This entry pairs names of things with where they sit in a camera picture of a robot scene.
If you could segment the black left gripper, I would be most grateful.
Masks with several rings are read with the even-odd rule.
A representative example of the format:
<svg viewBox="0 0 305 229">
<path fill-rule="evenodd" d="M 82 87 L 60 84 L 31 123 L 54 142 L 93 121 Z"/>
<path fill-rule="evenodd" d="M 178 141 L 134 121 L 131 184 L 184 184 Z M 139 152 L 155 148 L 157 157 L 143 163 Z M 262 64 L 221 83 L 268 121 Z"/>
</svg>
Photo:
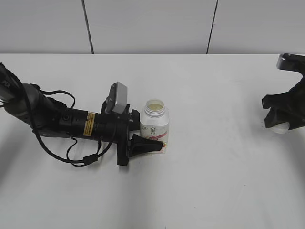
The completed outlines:
<svg viewBox="0 0 305 229">
<path fill-rule="evenodd" d="M 130 131 L 140 130 L 140 113 L 129 110 L 127 105 L 122 114 L 111 112 L 106 114 L 106 105 L 103 104 L 101 113 L 95 117 L 95 140 L 112 142 L 117 145 L 117 165 L 126 166 L 129 158 L 150 152 L 159 152 L 163 148 L 162 141 L 155 141 L 132 135 Z"/>
</svg>

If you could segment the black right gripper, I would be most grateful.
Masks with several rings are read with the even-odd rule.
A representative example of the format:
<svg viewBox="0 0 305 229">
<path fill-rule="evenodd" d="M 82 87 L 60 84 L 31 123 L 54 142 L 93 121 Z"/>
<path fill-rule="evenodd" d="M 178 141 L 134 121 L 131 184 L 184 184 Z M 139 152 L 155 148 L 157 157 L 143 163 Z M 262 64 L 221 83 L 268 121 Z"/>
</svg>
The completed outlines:
<svg viewBox="0 0 305 229">
<path fill-rule="evenodd" d="M 262 99 L 264 109 L 269 112 L 264 119 L 266 128 L 277 124 L 289 123 L 289 130 L 305 126 L 305 57 L 302 55 L 280 54 L 277 69 L 297 72 L 302 79 L 288 92 L 266 95 Z"/>
</svg>

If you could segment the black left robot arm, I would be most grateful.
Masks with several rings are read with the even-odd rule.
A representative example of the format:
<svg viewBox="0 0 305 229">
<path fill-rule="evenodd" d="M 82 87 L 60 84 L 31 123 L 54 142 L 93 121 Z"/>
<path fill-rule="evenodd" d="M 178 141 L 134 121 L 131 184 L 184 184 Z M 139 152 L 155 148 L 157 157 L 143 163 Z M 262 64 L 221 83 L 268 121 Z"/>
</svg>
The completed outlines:
<svg viewBox="0 0 305 229">
<path fill-rule="evenodd" d="M 140 113 L 130 110 L 127 92 L 124 84 L 116 82 L 111 85 L 100 113 L 78 110 L 51 97 L 59 93 L 70 95 L 69 92 L 43 91 L 36 84 L 22 83 L 3 64 L 0 66 L 1 107 L 31 127 L 47 154 L 75 167 L 98 161 L 112 144 L 117 145 L 119 166 L 128 165 L 131 157 L 162 149 L 161 141 L 145 139 L 137 134 L 130 135 L 131 131 L 140 130 Z M 95 140 L 98 150 L 81 160 L 70 160 L 67 156 L 60 157 L 51 152 L 42 137 Z"/>
</svg>

